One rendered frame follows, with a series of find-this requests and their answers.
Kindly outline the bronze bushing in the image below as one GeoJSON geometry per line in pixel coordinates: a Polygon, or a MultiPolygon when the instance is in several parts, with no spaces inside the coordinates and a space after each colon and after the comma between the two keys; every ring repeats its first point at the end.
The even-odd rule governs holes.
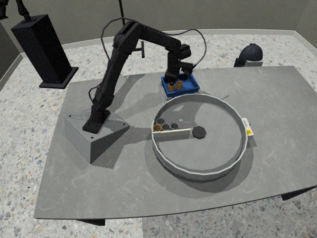
{"type": "Polygon", "coordinates": [[[157,129],[159,131],[162,131],[161,126],[159,124],[156,124],[156,125],[153,126],[153,132],[155,132],[154,130],[157,130],[157,129]]]}
{"type": "Polygon", "coordinates": [[[177,81],[176,82],[176,89],[181,90],[183,88],[183,82],[182,81],[177,81]]]}
{"type": "Polygon", "coordinates": [[[170,85],[170,83],[168,84],[168,90],[170,91],[170,92],[173,92],[174,90],[175,90],[175,84],[172,86],[172,85],[170,85]]]}

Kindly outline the blue plastic tray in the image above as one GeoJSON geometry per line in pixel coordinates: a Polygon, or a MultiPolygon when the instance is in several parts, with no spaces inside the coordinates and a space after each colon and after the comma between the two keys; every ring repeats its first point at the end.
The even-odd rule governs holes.
{"type": "Polygon", "coordinates": [[[181,90],[176,89],[176,82],[175,82],[175,90],[174,90],[174,92],[170,92],[168,90],[169,81],[166,79],[165,76],[163,76],[161,78],[161,80],[162,80],[162,85],[163,85],[163,88],[165,90],[166,96],[168,98],[172,97],[172,99],[174,97],[177,97],[177,96],[180,96],[180,95],[183,95],[183,94],[194,94],[194,93],[198,92],[199,89],[200,89],[198,83],[196,82],[196,80],[195,80],[195,78],[193,77],[192,74],[190,76],[188,76],[185,73],[180,73],[178,75],[178,79],[176,80],[176,82],[177,81],[182,81],[183,82],[183,88],[181,90]]]}

